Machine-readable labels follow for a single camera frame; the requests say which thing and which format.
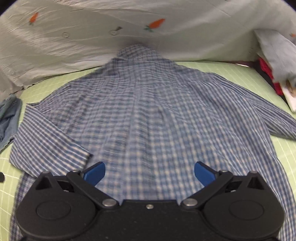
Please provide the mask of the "blue plaid shirt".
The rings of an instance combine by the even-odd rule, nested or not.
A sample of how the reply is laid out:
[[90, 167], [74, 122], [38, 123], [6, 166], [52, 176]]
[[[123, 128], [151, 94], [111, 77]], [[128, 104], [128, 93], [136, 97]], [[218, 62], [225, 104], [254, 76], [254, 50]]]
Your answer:
[[182, 201], [202, 188], [201, 161], [259, 172], [285, 210], [280, 240], [295, 240], [295, 199], [271, 136], [295, 140], [295, 119], [257, 94], [133, 45], [26, 106], [10, 163], [23, 171], [18, 206], [44, 171], [106, 166], [98, 188], [117, 199]]

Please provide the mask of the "blue denim shorts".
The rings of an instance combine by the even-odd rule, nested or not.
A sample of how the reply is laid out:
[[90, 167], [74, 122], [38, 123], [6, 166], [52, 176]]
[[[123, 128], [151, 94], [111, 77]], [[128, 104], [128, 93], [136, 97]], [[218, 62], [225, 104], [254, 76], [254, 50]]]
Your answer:
[[1, 152], [13, 141], [18, 130], [22, 100], [15, 94], [1, 102]]

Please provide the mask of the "white folded garment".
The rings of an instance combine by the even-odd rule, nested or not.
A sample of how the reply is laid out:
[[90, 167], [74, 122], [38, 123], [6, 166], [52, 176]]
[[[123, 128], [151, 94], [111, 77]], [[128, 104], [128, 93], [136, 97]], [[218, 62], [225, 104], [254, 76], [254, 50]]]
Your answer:
[[287, 80], [285, 84], [281, 84], [281, 89], [291, 112], [295, 113], [295, 87]]

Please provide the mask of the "red plaid garment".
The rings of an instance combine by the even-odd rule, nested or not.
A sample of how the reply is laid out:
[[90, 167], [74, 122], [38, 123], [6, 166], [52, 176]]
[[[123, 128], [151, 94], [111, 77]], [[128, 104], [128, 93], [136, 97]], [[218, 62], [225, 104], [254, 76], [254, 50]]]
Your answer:
[[280, 87], [280, 84], [275, 83], [273, 81], [274, 77], [273, 77], [273, 73], [272, 73], [272, 70], [271, 70], [270, 66], [261, 57], [259, 57], [259, 64], [260, 64], [260, 69], [268, 76], [267, 77], [268, 83], [274, 88], [276, 94], [279, 95], [279, 96], [283, 96], [283, 91], [282, 91], [282, 89]]

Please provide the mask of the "grey folded sweatshirt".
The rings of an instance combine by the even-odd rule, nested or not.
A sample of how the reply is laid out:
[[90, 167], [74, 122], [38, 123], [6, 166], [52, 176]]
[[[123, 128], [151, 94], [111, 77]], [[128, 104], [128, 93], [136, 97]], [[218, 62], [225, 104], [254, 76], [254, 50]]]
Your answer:
[[255, 30], [267, 62], [270, 64], [274, 80], [282, 83], [289, 81], [295, 87], [295, 44], [276, 30]]

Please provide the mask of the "grey carrot print sheet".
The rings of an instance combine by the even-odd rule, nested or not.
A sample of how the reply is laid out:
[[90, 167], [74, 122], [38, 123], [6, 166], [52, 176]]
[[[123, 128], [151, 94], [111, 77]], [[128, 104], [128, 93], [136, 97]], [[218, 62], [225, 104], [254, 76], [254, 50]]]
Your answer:
[[295, 36], [284, 1], [15, 1], [1, 12], [1, 98], [142, 43], [175, 61], [250, 61], [256, 29]]

